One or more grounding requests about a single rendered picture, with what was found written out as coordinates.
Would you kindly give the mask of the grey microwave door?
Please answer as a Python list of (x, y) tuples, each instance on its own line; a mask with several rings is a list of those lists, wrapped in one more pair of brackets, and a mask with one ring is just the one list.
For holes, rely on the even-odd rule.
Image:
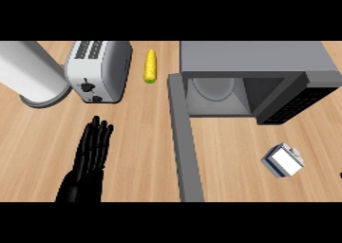
[(182, 202), (202, 202), (204, 191), (186, 107), (183, 76), (169, 75), (169, 100)]

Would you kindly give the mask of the grey microwave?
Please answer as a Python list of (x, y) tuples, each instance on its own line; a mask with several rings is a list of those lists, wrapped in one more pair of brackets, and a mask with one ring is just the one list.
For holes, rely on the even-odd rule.
[(342, 85), (319, 41), (183, 41), (180, 57), (192, 117), (282, 124)]

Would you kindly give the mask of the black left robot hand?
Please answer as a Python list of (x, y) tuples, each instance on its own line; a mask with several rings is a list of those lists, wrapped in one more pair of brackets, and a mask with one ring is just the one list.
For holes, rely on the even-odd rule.
[(67, 173), (56, 202), (101, 203), (104, 168), (114, 125), (95, 116), (79, 142), (73, 169)]

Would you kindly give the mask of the yellow corn cob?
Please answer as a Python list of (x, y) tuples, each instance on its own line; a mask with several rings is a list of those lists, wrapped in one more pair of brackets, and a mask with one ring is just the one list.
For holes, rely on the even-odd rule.
[(143, 80), (148, 84), (157, 81), (157, 51), (154, 49), (146, 54)]

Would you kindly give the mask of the white milk carton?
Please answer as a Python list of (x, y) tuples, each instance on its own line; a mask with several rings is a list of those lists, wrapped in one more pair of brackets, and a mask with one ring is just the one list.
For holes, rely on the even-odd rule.
[(270, 149), (262, 162), (278, 178), (291, 177), (304, 167), (298, 149), (285, 142)]

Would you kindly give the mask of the grey paper towel holder base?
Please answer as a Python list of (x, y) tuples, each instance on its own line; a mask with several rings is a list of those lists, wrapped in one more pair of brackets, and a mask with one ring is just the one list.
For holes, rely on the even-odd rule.
[(45, 101), (45, 102), (33, 102), (31, 100), (28, 100), (23, 95), (20, 95), (21, 101), (33, 108), (37, 109), (43, 109), (43, 108), (49, 108), (51, 106), (53, 106), (55, 104), (58, 104), (71, 94), (71, 90), (73, 87), (68, 85), (64, 89), (64, 91), (61, 92), (61, 94), (52, 98), (51, 100)]

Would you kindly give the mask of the silver toaster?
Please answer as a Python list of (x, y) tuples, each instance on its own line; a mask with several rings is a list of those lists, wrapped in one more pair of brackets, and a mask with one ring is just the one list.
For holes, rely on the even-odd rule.
[(124, 97), (132, 45), (129, 41), (76, 41), (65, 75), (83, 102), (118, 103)]

